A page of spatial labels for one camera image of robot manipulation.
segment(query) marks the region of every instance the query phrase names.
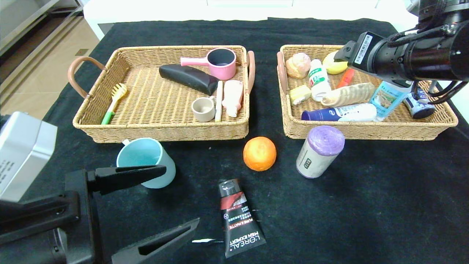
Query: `tangerine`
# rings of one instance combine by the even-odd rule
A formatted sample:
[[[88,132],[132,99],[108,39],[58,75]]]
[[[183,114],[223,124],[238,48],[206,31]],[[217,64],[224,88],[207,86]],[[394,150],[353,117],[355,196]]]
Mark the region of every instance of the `tangerine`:
[[[274,143],[266,137],[249,140],[242,152],[244,163],[254,171],[268,170],[275,163],[277,150]]]

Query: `toy saucepan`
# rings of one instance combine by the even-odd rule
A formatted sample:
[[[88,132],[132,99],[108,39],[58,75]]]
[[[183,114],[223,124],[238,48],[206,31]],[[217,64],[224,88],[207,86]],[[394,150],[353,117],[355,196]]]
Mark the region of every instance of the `toy saucepan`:
[[[205,58],[186,58],[181,57],[181,66],[187,65],[206,65],[210,74],[220,80],[229,80],[236,73],[236,54],[228,48],[216,48]]]

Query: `beige cup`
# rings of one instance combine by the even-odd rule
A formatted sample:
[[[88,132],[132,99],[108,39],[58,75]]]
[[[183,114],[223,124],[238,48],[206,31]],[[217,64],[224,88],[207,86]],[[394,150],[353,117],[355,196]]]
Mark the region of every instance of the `beige cup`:
[[[215,117],[215,97],[200,97],[192,102],[192,112],[199,122],[208,122]]]

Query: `barcode label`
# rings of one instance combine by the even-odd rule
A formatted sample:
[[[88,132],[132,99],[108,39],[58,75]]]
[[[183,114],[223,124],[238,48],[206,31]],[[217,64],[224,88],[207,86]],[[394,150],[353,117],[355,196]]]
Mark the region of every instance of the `barcode label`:
[[[362,64],[363,58],[365,57],[366,51],[368,50],[372,39],[373,37],[370,35],[365,36],[365,40],[363,41],[362,46],[360,47],[360,51],[355,58],[356,64]]]

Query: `light blue mug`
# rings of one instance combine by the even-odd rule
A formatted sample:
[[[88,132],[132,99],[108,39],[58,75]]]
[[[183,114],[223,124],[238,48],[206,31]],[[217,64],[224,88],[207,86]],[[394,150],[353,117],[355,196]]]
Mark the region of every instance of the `light blue mug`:
[[[125,145],[117,155],[117,167],[164,165],[166,173],[160,177],[142,183],[151,189],[159,189],[170,184],[176,175],[173,159],[166,153],[163,146],[154,139],[140,138],[133,141],[124,140]]]

